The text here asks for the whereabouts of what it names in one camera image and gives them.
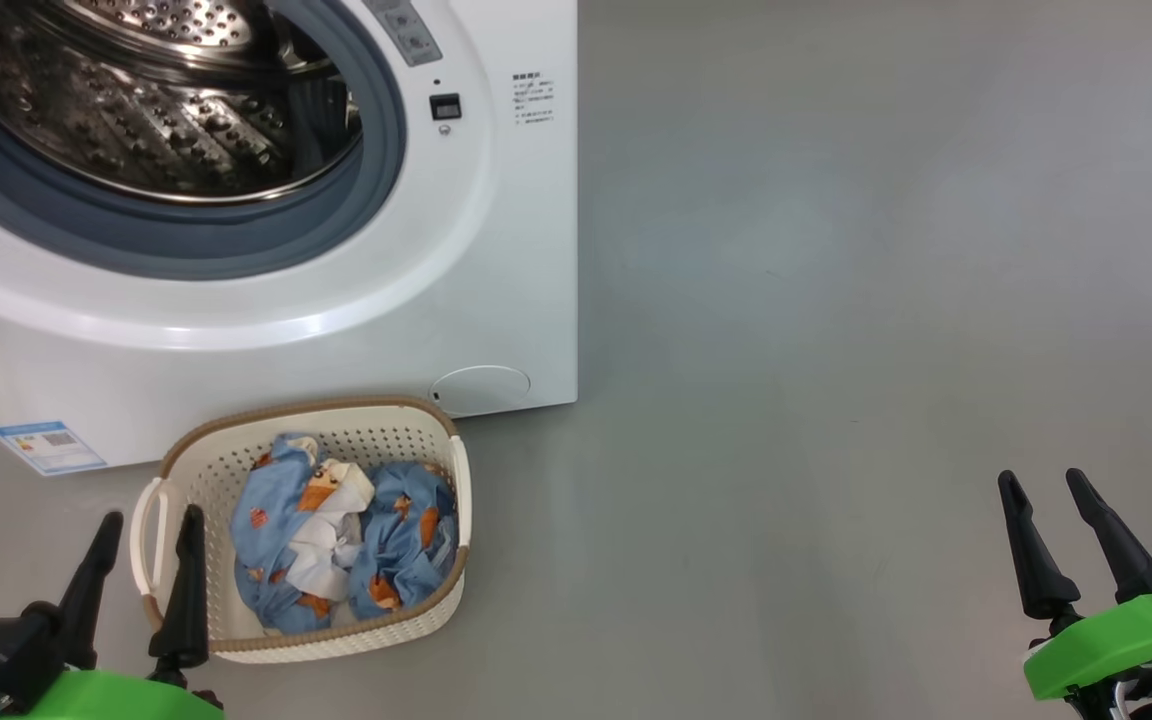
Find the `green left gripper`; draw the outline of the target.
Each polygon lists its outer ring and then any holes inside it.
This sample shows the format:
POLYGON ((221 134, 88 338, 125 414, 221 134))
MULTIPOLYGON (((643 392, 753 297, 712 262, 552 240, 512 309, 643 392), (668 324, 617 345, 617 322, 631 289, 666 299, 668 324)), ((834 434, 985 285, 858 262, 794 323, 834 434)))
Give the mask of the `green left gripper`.
POLYGON ((0 673, 0 696, 10 698, 6 719, 223 719, 214 694, 192 691, 184 673, 209 660, 205 515, 194 503, 175 541, 177 570, 162 624, 147 646, 156 670, 146 676, 92 670, 103 592, 123 524, 123 511, 106 511, 59 602, 56 647, 65 665, 81 670, 0 673))

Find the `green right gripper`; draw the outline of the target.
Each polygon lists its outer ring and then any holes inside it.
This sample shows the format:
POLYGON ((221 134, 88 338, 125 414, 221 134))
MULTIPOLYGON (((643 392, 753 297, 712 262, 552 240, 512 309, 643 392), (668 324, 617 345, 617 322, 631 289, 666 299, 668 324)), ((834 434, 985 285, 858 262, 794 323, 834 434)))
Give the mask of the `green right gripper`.
POLYGON ((1087 473, 1069 468, 1066 484, 1100 543, 1119 606, 1087 617, 1074 609, 1082 593, 1043 541, 1018 477, 998 473, 1021 611, 1048 626, 1021 666, 1029 692, 1037 702, 1064 702, 1082 719, 1152 717, 1152 555, 1087 473))

